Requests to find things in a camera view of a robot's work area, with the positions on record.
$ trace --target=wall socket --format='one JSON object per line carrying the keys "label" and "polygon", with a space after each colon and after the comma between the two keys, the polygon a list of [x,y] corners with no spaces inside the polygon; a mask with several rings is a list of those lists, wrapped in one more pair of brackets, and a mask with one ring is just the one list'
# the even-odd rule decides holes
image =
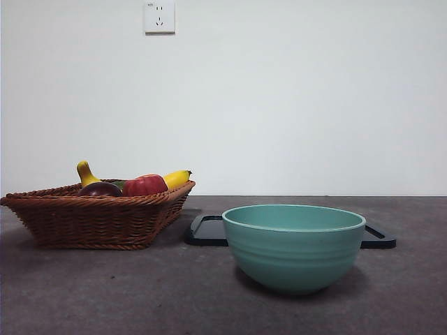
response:
{"label": "wall socket", "polygon": [[144,5],[145,33],[175,34],[174,0],[153,0]]}

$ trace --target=countertop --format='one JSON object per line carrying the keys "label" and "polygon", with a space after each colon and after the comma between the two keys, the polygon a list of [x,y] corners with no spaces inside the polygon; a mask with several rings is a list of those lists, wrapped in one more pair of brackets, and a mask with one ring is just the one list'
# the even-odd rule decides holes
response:
{"label": "countertop", "polygon": [[[397,246],[361,249],[338,282],[289,297],[248,278],[228,247],[183,242],[197,215],[261,203],[354,211]],[[443,197],[192,195],[144,250],[42,250],[2,207],[1,333],[445,335],[446,237]]]}

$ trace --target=yellow banana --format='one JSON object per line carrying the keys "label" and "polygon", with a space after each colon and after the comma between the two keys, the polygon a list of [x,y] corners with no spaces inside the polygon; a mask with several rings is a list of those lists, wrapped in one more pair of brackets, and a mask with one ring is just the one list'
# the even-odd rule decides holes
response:
{"label": "yellow banana", "polygon": [[189,176],[192,174],[189,170],[179,170],[175,172],[171,172],[163,177],[166,185],[168,185],[168,189],[172,190],[189,180]]}
{"label": "yellow banana", "polygon": [[101,181],[100,179],[96,178],[90,171],[89,164],[87,161],[80,161],[78,163],[78,166],[76,167],[76,170],[78,170],[79,177],[81,178],[81,185],[82,187],[85,187],[91,183],[96,183],[98,181]]}

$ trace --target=wicker basket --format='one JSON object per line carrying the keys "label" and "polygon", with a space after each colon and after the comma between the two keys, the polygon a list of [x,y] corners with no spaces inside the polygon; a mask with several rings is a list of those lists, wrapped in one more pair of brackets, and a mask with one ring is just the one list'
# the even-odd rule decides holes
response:
{"label": "wicker basket", "polygon": [[81,184],[7,194],[9,207],[40,248],[135,250],[147,248],[155,236],[181,213],[191,189],[184,185],[137,197],[79,197]]}

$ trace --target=teal bowl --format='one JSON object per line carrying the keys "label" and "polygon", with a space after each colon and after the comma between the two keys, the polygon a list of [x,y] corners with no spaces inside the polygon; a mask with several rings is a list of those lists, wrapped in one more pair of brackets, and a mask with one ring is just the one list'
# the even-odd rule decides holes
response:
{"label": "teal bowl", "polygon": [[366,220],[329,207],[260,204],[222,214],[238,267],[260,284],[292,295],[326,288],[353,266]]}

